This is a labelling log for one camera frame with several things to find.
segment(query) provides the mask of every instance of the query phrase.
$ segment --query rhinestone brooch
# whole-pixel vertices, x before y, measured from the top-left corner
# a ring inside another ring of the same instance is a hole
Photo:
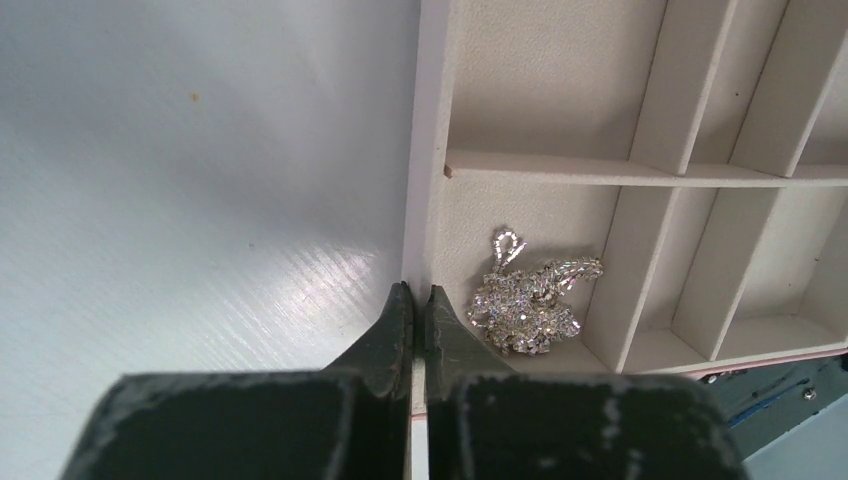
[[[580,323],[565,303],[565,294],[578,278],[591,281],[600,277],[601,260],[554,260],[535,272],[504,272],[527,243],[512,229],[504,228],[495,234],[493,244],[492,273],[483,275],[483,286],[468,310],[471,324],[486,330],[486,340],[504,354],[514,350],[536,355],[550,351],[551,341],[579,334]]]

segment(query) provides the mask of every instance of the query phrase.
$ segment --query crystal embellishment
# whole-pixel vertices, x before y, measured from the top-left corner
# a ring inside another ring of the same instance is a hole
[[[504,228],[495,234],[493,245],[492,272],[483,276],[483,286],[468,310],[471,324],[485,330],[486,340],[504,354],[513,350],[536,355],[549,352],[552,341],[579,334],[580,323],[565,303],[565,294],[577,279],[600,277],[601,260],[554,260],[535,272],[504,272],[527,243]]]

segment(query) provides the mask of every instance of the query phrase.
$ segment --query jewelry organizer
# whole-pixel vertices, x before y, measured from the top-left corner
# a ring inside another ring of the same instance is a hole
[[[848,346],[844,0],[422,2],[404,278],[464,312],[601,257],[520,371],[706,372]]]

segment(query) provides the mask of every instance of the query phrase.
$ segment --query white surface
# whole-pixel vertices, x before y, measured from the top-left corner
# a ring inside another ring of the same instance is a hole
[[[719,360],[745,357],[765,360],[774,352],[784,356],[825,352],[844,341],[816,322],[797,315],[734,318],[719,350]]]
[[[762,243],[751,259],[737,317],[798,312],[846,193],[845,188],[781,190]]]
[[[452,147],[627,159],[665,0],[459,3]]]
[[[670,329],[636,332],[624,364],[625,373],[685,371],[707,365],[699,355]]]
[[[430,478],[429,448],[427,446],[427,418],[414,418],[410,422],[410,471],[411,480]]]
[[[825,328],[848,342],[848,295],[845,294],[845,275],[848,272],[848,201],[827,243],[817,257],[813,278],[801,301],[801,314],[818,320]]]
[[[848,165],[848,62],[843,47],[836,78],[801,153],[800,165]]]
[[[0,477],[122,373],[319,368],[400,273],[417,2],[4,2]]]
[[[752,480],[842,478],[848,471],[848,396],[804,420],[743,465]]]

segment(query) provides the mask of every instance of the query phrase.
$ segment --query white shelf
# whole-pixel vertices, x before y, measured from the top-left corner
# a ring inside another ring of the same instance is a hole
[[[519,370],[692,373],[848,347],[847,3],[435,3],[413,286],[464,311],[508,225],[528,242],[510,268],[605,262],[567,298],[581,336],[507,357]]]
[[[481,181],[692,188],[848,186],[848,165],[801,165],[792,178],[725,164],[690,164],[684,175],[618,160],[448,150],[446,175]]]

